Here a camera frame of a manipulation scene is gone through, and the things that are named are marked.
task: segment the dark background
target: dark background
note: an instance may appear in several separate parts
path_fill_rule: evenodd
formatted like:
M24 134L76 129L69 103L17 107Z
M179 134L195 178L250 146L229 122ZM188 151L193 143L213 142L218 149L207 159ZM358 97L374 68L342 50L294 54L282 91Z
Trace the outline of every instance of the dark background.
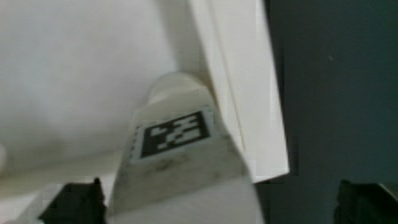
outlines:
M398 1L268 0L291 174L268 224L332 223L341 179L398 183Z

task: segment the white wall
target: white wall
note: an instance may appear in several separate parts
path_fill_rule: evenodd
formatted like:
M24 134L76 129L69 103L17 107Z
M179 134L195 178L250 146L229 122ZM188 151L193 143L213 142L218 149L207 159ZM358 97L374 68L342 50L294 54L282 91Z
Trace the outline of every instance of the white wall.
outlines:
M202 61L184 0L0 0L8 172L118 148L154 79Z

